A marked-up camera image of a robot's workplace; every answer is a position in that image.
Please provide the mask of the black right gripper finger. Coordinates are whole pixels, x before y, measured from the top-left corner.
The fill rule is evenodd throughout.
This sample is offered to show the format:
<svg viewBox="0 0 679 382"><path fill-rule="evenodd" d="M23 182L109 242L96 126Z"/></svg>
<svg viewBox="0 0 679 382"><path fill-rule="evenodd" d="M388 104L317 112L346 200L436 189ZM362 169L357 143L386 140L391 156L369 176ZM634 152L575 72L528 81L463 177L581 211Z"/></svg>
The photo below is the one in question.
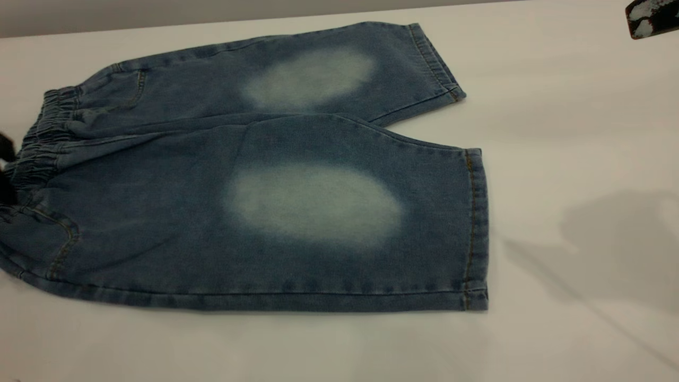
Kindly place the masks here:
<svg viewBox="0 0 679 382"><path fill-rule="evenodd" d="M678 1L633 1L625 8L631 39L678 29Z"/></svg>

